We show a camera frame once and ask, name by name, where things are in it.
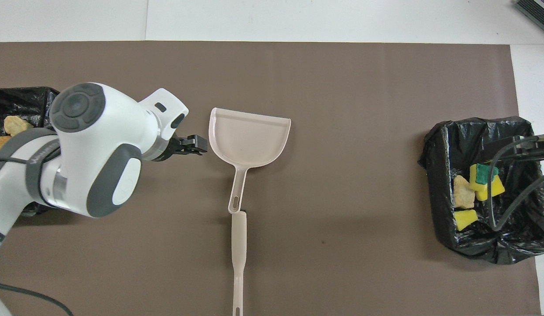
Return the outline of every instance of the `plastic bag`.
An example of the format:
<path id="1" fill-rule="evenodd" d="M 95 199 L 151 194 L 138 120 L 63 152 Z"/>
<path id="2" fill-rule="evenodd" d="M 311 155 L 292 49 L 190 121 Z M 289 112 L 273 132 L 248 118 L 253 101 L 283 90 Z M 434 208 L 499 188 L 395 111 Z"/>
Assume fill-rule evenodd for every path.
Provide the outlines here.
<path id="1" fill-rule="evenodd" d="M 44 127 L 49 124 L 49 106 L 59 94 L 52 88 L 39 86 L 33 88 L 0 89 L 0 136 L 5 136 L 4 119 L 9 115 L 19 115 L 34 127 Z M 38 203 L 28 204 L 22 214 L 33 216 L 50 210 Z"/>
<path id="2" fill-rule="evenodd" d="M 531 136 L 531 123 L 519 118 L 470 118 L 441 122 L 424 138 L 418 163 L 426 169 L 432 220 L 438 241 L 470 259 L 514 264 L 544 254 L 544 185 L 533 191 L 513 212 L 504 227 L 494 232 L 488 225 L 484 202 L 475 200 L 478 220 L 461 232 L 453 218 L 453 179 L 469 179 L 469 167 L 480 162 L 481 143 L 509 136 Z M 504 161 L 499 177 L 505 192 L 493 198 L 497 218 L 516 196 L 541 176 L 539 162 Z"/>

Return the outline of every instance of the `dustpan pan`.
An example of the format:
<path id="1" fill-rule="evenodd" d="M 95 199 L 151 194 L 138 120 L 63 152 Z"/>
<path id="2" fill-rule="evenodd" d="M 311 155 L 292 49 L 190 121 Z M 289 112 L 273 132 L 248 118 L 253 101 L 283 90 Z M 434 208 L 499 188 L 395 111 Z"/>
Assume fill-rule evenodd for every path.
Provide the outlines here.
<path id="1" fill-rule="evenodd" d="M 214 108 L 209 118 L 209 143 L 219 158 L 235 166 L 229 198 L 232 214 L 231 255 L 235 273 L 233 316 L 242 316 L 242 272 L 246 263 L 246 213 L 240 210 L 249 168 L 270 164 L 288 141 L 292 121 Z"/>

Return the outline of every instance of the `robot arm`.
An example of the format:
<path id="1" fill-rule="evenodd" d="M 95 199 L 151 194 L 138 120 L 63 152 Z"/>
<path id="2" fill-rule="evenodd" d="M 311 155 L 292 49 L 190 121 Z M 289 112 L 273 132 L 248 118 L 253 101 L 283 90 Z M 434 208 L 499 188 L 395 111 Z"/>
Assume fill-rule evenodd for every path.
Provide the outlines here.
<path id="1" fill-rule="evenodd" d="M 98 83 L 61 92 L 49 114 L 55 132 L 29 129 L 0 150 L 0 244 L 31 202 L 106 216 L 133 193 L 143 160 L 206 152 L 203 138 L 174 136 L 186 115 L 164 89 L 140 102 Z"/>

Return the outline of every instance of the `brown paper sheet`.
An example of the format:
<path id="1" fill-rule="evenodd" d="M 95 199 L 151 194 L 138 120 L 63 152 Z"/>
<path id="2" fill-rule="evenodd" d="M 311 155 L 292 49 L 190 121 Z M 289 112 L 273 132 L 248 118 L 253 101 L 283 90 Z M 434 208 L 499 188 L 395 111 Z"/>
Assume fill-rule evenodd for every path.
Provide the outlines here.
<path id="1" fill-rule="evenodd" d="M 517 114 L 508 46 L 0 43 L 0 87 L 81 82 L 136 100 L 167 88 L 190 109 L 180 136 L 207 137 L 213 107 L 292 119 L 284 153 L 246 181 L 246 315 L 540 313 L 532 259 L 494 266 L 438 244 L 416 164 L 437 122 Z M 0 281 L 76 315 L 230 315 L 233 173 L 212 152 L 146 162 L 107 218 L 21 219 Z M 0 295 L 14 314 L 57 312 Z"/>

